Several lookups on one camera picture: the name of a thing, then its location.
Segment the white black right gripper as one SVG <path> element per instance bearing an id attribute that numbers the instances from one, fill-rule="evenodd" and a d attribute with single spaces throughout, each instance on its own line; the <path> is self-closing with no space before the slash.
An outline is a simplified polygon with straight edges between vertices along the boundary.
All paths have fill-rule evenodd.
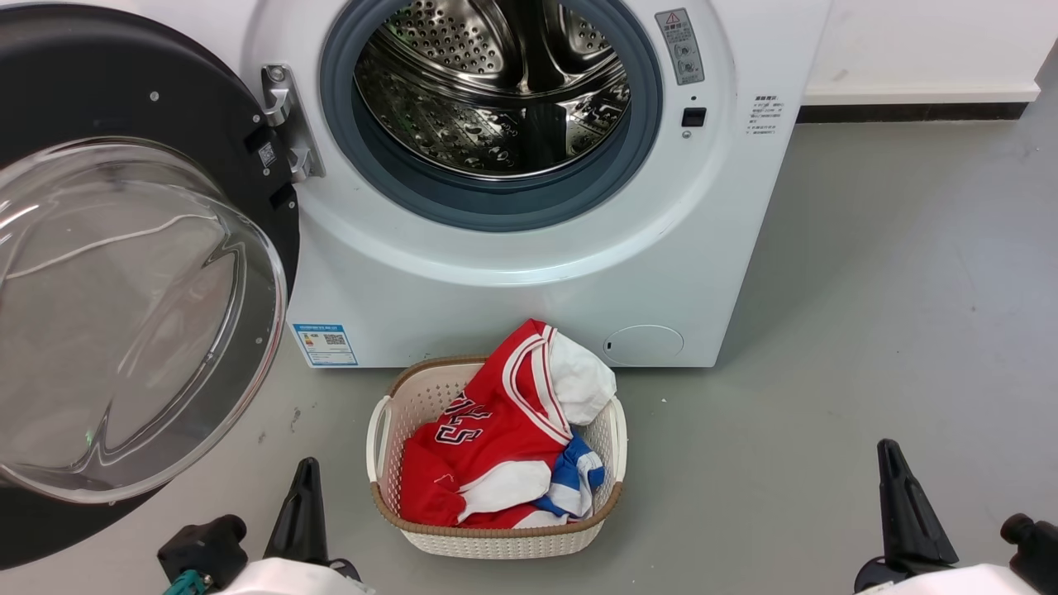
<path id="1" fill-rule="evenodd" d="M 884 556 L 868 561 L 854 595 L 1022 595 L 1021 576 L 1005 564 L 952 566 L 960 561 L 922 483 L 895 440 L 877 444 Z"/>

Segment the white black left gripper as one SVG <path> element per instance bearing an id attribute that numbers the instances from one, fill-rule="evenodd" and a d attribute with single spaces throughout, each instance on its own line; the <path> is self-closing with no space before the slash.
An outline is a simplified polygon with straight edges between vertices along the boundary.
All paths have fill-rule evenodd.
<path id="1" fill-rule="evenodd" d="M 214 595 L 373 595 L 372 587 L 323 565 L 329 556 L 321 474 L 317 459 L 300 459 L 264 558 L 242 569 Z"/>

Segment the black round glass washer door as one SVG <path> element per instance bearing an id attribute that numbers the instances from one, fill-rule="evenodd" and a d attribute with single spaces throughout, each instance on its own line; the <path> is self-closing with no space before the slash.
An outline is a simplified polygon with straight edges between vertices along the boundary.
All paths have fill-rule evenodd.
<path id="1" fill-rule="evenodd" d="M 135 511 L 252 402 L 298 267 L 286 152 L 159 17 L 0 0 L 0 571 Z"/>

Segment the white front-load washing machine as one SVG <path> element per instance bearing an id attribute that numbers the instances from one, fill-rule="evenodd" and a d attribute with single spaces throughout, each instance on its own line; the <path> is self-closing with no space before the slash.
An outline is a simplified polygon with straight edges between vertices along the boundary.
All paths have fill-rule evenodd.
<path id="1" fill-rule="evenodd" d="M 685 338 L 669 368 L 717 361 L 834 0 L 631 0 L 664 80 L 659 136 L 617 195 L 559 226 L 476 232 L 397 206 L 322 113 L 322 46 L 346 0 L 129 0 L 229 64 L 262 98 L 287 64 L 327 169 L 296 183 L 292 324 L 343 325 L 361 368 L 486 354 L 537 319 L 595 353 L 635 325 Z M 677 84 L 657 12 L 687 10 L 703 83 Z"/>

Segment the metal door hinge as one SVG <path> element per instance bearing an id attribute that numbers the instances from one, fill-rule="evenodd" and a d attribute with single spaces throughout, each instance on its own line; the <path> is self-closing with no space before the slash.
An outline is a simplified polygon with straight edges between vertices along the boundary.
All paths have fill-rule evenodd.
<path id="1" fill-rule="evenodd" d="M 287 64 L 264 64 L 260 71 L 264 116 L 286 144 L 292 181 L 302 183 L 326 176 L 322 154 L 306 116 L 305 102 Z"/>

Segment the blue energy label sticker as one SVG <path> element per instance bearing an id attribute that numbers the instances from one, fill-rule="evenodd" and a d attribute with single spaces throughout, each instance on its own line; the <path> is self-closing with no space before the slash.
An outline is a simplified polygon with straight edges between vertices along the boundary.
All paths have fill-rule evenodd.
<path id="1" fill-rule="evenodd" d="M 291 329 L 310 368 L 355 368 L 355 351 L 343 325 L 292 324 Z"/>

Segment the cream plastic laundry basket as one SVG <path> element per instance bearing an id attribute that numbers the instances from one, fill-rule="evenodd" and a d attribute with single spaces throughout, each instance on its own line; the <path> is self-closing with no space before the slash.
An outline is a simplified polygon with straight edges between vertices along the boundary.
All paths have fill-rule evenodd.
<path id="1" fill-rule="evenodd" d="M 482 355 L 424 360 L 402 369 L 393 387 L 373 407 L 366 438 L 366 472 L 373 504 L 417 549 L 462 559 L 540 559 L 586 549 L 623 490 L 627 466 L 627 423 L 616 397 L 579 428 L 579 435 L 600 455 L 606 477 L 592 495 L 592 516 L 581 522 L 525 530 L 479 530 L 411 523 L 400 516 L 399 475 L 404 441 L 420 425 L 434 419 L 484 366 Z"/>

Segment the red basketball jersey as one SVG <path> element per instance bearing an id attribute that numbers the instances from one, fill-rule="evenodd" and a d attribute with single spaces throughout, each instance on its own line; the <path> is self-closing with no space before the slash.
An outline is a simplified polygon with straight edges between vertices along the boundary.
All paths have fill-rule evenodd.
<path id="1" fill-rule="evenodd" d="M 539 505 L 572 441 L 550 380 L 553 328 L 528 320 L 508 336 L 435 421 L 405 440 L 403 520 L 472 530 L 565 525 Z"/>

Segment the blue and white striped garment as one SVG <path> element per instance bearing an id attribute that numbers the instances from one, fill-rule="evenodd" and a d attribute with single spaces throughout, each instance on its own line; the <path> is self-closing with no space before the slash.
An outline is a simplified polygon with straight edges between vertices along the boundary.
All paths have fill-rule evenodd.
<path id="1" fill-rule="evenodd" d="M 532 505 L 540 511 L 566 516 L 568 521 L 582 520 L 592 516 L 594 493 L 605 477 L 603 459 L 574 433 L 555 461 L 548 490 Z"/>

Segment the round white filter cover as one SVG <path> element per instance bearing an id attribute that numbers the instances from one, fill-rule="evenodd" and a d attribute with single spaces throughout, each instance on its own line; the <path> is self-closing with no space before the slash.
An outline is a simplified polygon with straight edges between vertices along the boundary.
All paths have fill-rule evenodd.
<path id="1" fill-rule="evenodd" d="M 603 342 L 605 357 L 627 368 L 669 368 L 683 349 L 683 336 L 659 325 L 625 327 Z"/>

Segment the stainless steel washer drum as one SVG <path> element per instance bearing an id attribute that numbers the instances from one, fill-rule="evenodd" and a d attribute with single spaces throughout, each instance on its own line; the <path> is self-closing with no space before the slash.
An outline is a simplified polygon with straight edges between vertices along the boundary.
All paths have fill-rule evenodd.
<path id="1" fill-rule="evenodd" d="M 484 180 L 574 164 L 631 104 L 612 42 L 559 0 L 412 0 L 370 35 L 355 87 L 405 150 Z"/>

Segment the grey warning sticker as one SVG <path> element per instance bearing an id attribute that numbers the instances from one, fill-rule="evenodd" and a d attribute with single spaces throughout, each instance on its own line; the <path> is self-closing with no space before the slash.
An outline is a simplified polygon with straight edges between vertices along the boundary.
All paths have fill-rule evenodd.
<path id="1" fill-rule="evenodd" d="M 703 83 L 703 53 L 687 10 L 657 12 L 655 20 L 665 39 L 665 49 L 673 65 L 676 83 Z"/>

